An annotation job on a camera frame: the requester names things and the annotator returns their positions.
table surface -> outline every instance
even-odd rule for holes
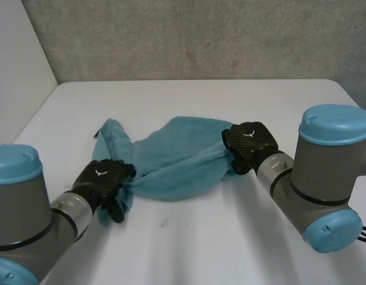
[[[93,135],[107,118],[133,141],[175,116],[261,121],[294,156],[303,112],[325,103],[355,104],[329,80],[66,83],[15,142],[39,151],[53,200],[90,161]],[[366,224],[366,177],[358,178],[350,205]],[[250,172],[180,202],[136,197],[120,225],[95,219],[44,284],[363,285],[366,243],[314,252]]]

cloth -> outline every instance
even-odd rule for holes
[[[133,180],[119,191],[124,212],[133,195],[177,201],[209,191],[227,173],[233,157],[221,132],[232,123],[207,118],[175,117],[148,138],[131,143],[118,121],[108,119],[98,133],[93,160],[122,159],[136,169]],[[102,223],[109,222],[103,211]]]

